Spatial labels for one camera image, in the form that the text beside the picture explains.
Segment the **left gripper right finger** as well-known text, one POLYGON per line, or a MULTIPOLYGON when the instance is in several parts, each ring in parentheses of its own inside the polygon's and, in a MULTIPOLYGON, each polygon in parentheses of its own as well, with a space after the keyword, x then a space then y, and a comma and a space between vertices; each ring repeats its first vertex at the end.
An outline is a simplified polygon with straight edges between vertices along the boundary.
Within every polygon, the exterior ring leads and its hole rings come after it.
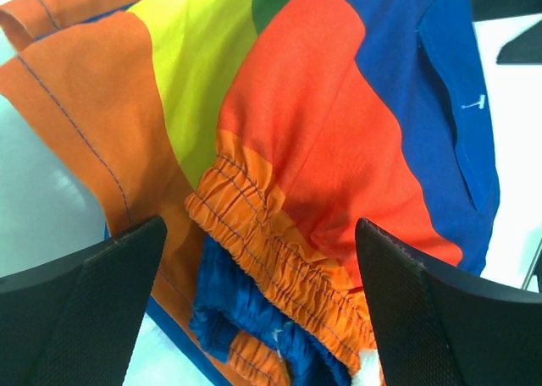
POLYGON ((362 285, 388 385, 539 385, 541 295, 462 271, 367 219, 362 285))

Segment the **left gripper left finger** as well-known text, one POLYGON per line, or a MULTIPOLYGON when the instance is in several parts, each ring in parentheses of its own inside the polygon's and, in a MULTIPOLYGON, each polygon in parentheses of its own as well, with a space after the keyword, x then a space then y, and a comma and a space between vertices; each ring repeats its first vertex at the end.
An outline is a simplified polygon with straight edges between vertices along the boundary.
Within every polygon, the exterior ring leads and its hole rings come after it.
POLYGON ((3 385, 120 385, 158 271, 159 216, 1 279, 3 385))

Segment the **rainbow striped shorts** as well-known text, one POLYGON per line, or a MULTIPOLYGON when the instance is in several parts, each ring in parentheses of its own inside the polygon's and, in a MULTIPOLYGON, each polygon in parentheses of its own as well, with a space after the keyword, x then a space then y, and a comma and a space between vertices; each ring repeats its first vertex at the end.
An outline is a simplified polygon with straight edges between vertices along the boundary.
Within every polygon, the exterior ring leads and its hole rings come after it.
POLYGON ((366 218, 480 274, 500 186, 470 0, 11 0, 1 95, 235 385, 383 385, 366 218))

